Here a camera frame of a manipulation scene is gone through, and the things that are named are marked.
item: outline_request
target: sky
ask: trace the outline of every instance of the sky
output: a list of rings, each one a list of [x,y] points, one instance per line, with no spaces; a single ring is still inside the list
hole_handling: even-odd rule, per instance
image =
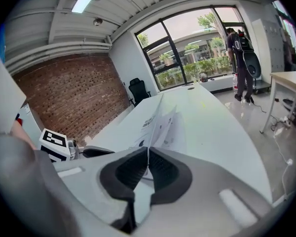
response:
[[[216,8],[220,18],[225,22],[239,22],[233,8]],[[201,9],[187,12],[164,21],[169,34],[173,40],[195,33],[196,31],[204,29],[198,25],[197,17],[209,14],[211,9]],[[148,35],[149,44],[166,36],[161,23],[158,23],[143,33]]]

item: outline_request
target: brick wall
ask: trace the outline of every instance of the brick wall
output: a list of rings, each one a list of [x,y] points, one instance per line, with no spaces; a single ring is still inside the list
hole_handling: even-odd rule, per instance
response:
[[[85,145],[129,101],[107,54],[55,58],[13,76],[47,129]]]

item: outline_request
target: hair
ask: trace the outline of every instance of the hair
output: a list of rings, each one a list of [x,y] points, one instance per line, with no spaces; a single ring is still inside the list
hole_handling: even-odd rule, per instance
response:
[[[231,28],[231,27],[227,28],[227,33],[231,34],[233,32],[235,32],[235,30],[233,28]]]

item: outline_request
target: dark pants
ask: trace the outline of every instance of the dark pants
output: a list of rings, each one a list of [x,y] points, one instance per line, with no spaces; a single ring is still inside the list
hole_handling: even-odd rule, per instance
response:
[[[247,80],[247,97],[252,95],[253,90],[253,78],[249,74],[247,69],[238,68],[238,96],[242,96],[243,90],[245,89],[245,80]]]

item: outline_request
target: dark shirt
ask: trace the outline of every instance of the dark shirt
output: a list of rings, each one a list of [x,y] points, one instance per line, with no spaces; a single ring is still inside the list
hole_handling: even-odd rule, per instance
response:
[[[246,68],[245,61],[243,60],[243,51],[237,50],[236,48],[233,48],[233,42],[236,39],[236,34],[229,34],[227,37],[227,48],[231,48],[237,58],[237,67],[238,68]]]

